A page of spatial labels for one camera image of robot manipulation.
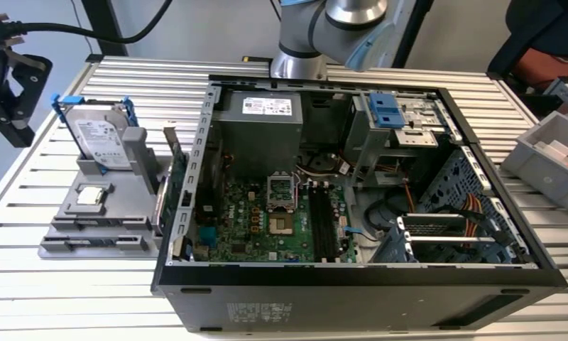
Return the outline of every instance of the white wall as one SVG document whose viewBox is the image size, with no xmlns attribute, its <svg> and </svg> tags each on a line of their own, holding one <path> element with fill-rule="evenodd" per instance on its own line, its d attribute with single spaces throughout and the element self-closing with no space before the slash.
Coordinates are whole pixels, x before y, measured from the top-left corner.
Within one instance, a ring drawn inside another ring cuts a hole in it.
<svg viewBox="0 0 568 341">
<path fill-rule="evenodd" d="M 76 4 L 83 27 L 90 28 L 80 0 L 76 0 Z M 78 26 L 70 0 L 0 0 L 0 13 L 7 13 L 14 21 L 66 23 Z M 31 119 L 31 126 L 36 129 L 51 111 L 51 95 L 55 92 L 64 93 L 83 67 L 90 48 L 83 37 L 66 33 L 35 32 L 24 39 L 26 43 L 14 47 L 15 52 L 42 55 L 54 62 L 51 77 Z M 95 45 L 95 51 L 100 53 L 96 41 L 91 40 L 91 43 Z M 0 134 L 0 179 L 19 152 L 20 150 L 11 147 Z"/>
<path fill-rule="evenodd" d="M 112 2 L 123 35 L 131 36 L 146 27 L 163 0 Z M 510 0 L 435 0 L 407 67 L 485 71 L 509 37 L 509 4 Z M 273 58 L 278 40 L 270 0 L 175 0 L 155 31 L 130 45 L 130 55 L 236 62 L 244 55 Z"/>
<path fill-rule="evenodd" d="M 123 36 L 152 20 L 163 0 L 112 0 Z M 175 0 L 155 30 L 128 45 L 143 58 L 240 62 L 275 57 L 279 21 L 270 0 Z"/>
<path fill-rule="evenodd" d="M 510 36 L 509 5 L 510 0 L 435 0 L 407 67 L 485 72 Z"/>
</svg>

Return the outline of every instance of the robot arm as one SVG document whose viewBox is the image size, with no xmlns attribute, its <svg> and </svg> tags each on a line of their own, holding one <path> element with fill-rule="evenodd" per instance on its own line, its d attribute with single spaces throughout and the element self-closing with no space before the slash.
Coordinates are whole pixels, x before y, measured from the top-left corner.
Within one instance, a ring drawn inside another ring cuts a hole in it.
<svg viewBox="0 0 568 341">
<path fill-rule="evenodd" d="M 378 64 L 401 12 L 386 20 L 387 0 L 283 0 L 282 5 L 273 77 L 326 79 L 325 56 L 355 71 Z"/>
</svg>

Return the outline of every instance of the black cable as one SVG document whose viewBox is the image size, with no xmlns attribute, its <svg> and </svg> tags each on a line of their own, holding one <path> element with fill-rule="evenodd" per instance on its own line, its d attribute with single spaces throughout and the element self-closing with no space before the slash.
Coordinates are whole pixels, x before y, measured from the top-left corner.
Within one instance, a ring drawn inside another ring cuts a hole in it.
<svg viewBox="0 0 568 341">
<path fill-rule="evenodd" d="M 168 7 L 171 6 L 171 3 L 172 3 L 172 0 L 164 1 L 164 4 L 162 5 L 159 9 L 159 12 L 155 14 L 155 17 L 152 21 L 150 21 L 146 28 L 138 34 L 135 34 L 132 37 L 128 37 L 128 38 L 103 36 L 91 30 L 86 30 L 76 26 L 70 26 L 60 23 L 22 23 L 22 22 L 8 23 L 7 34 L 11 36 L 18 36 L 20 34 L 27 34 L 28 32 L 40 32 L 40 31 L 66 32 L 66 33 L 79 34 L 86 37 L 107 41 L 108 43 L 116 43 L 116 44 L 136 43 L 150 34 L 150 32 L 152 32 L 156 24 L 159 23 L 162 17 L 164 16 L 164 13 L 167 12 Z"/>
<path fill-rule="evenodd" d="M 383 226 L 382 224 L 375 224 L 371 220 L 371 212 L 378 209 L 382 205 L 386 206 L 386 208 L 397 215 L 405 215 L 406 213 L 409 213 L 407 211 L 401 210 L 399 208 L 397 208 L 395 206 L 393 206 L 390 199 L 394 197 L 394 195 L 403 191 L 402 187 L 395 187 L 391 188 L 390 190 L 387 190 L 385 192 L 385 196 L 382 199 L 379 199 L 378 201 L 375 201 L 373 204 L 369 205 L 367 209 L 365 210 L 365 214 L 363 214 L 363 218 L 365 218 L 365 224 L 369 225 L 370 227 L 373 227 L 377 230 L 381 231 L 390 231 L 390 226 Z"/>
<path fill-rule="evenodd" d="M 74 7 L 74 14 L 76 15 L 78 25 L 79 25 L 79 27 L 80 27 L 80 28 L 83 28 L 83 23 L 80 22 L 80 16 L 78 15 L 76 2 L 74 2 L 74 0 L 70 0 L 70 1 L 71 1 L 71 3 L 72 3 L 72 7 Z M 94 54 L 95 54 L 94 46 L 91 45 L 91 41 L 88 40 L 88 37 L 84 37 L 84 40 L 87 41 L 88 48 L 90 48 L 90 50 L 91 50 L 91 54 L 94 55 Z"/>
<path fill-rule="evenodd" d="M 270 0 L 270 2 L 273 4 L 274 12 L 277 12 L 278 20 L 283 21 L 283 17 L 281 16 L 281 13 L 278 13 L 278 8 L 277 8 L 277 4 L 274 3 L 274 0 Z"/>
<path fill-rule="evenodd" d="M 434 208 L 430 213 L 438 213 L 442 211 L 449 211 L 457 215 L 462 215 L 470 222 L 474 224 L 481 224 L 483 220 L 486 220 L 486 215 L 481 212 L 474 212 L 470 210 L 461 210 L 459 208 L 454 207 L 451 204 L 446 204 L 441 207 Z"/>
<path fill-rule="evenodd" d="M 362 235 L 362 236 L 363 236 L 366 239 L 369 239 L 371 242 L 375 242 L 375 243 L 378 243 L 378 242 L 379 242 L 375 238 L 371 238 L 370 236 L 367 236 L 367 235 L 366 235 L 365 233 L 362 233 L 362 232 L 350 232 L 350 233 Z"/>
</svg>

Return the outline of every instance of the sticker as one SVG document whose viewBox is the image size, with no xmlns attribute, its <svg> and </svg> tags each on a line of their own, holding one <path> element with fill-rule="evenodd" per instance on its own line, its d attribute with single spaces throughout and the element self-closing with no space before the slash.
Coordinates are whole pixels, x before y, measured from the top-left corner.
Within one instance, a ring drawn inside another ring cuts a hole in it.
<svg viewBox="0 0 568 341">
<path fill-rule="evenodd" d="M 76 125 L 95 161 L 107 168 L 128 167 L 130 160 L 114 124 L 107 121 L 79 119 Z"/>
<path fill-rule="evenodd" d="M 350 163 L 343 161 L 342 167 L 339 168 L 339 173 L 346 175 L 350 171 Z"/>
<path fill-rule="evenodd" d="M 293 100 L 248 97 L 244 99 L 243 114 L 293 116 Z"/>
<path fill-rule="evenodd" d="M 234 323 L 286 323 L 291 318 L 293 303 L 228 303 L 227 312 Z"/>
</svg>

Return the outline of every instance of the aluminum profile table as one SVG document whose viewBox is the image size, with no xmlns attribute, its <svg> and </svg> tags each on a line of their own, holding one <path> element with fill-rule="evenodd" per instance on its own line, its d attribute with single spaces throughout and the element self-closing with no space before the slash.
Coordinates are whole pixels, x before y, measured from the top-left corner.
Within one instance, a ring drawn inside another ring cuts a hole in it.
<svg viewBox="0 0 568 341">
<path fill-rule="evenodd" d="M 537 122 L 503 82 L 481 73 L 377 69 L 362 74 L 330 67 L 334 81 L 446 87 L 495 164 Z M 178 125 L 190 149 L 208 74 L 266 77 L 265 63 L 190 63 L 106 58 L 90 63 L 68 94 L 136 103 L 148 144 L 168 153 L 160 128 Z M 0 183 L 0 340 L 182 340 L 192 337 L 164 298 L 150 292 L 154 260 L 43 260 L 38 245 L 76 175 L 78 149 L 50 116 L 35 145 Z M 559 210 L 509 173 L 505 182 L 568 280 L 568 211 Z M 389 334 L 216 334 L 216 339 L 568 341 L 568 289 L 478 332 Z"/>
</svg>

